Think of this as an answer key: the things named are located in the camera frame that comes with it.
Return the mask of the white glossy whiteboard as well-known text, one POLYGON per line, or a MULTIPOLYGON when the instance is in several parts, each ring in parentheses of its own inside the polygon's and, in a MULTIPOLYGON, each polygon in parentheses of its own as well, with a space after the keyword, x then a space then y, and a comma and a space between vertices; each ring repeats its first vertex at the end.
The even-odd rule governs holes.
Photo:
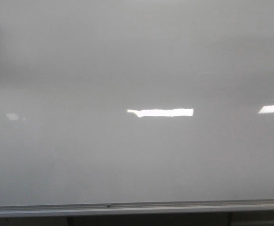
POLYGON ((0 206, 274 199, 274 0, 0 0, 0 206))

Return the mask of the grey aluminium marker tray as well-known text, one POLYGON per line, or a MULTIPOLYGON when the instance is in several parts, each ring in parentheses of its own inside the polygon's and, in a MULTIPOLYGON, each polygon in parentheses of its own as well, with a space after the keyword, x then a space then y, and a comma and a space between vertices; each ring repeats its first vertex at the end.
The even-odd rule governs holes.
POLYGON ((0 206, 0 218, 274 210, 274 199, 0 206))

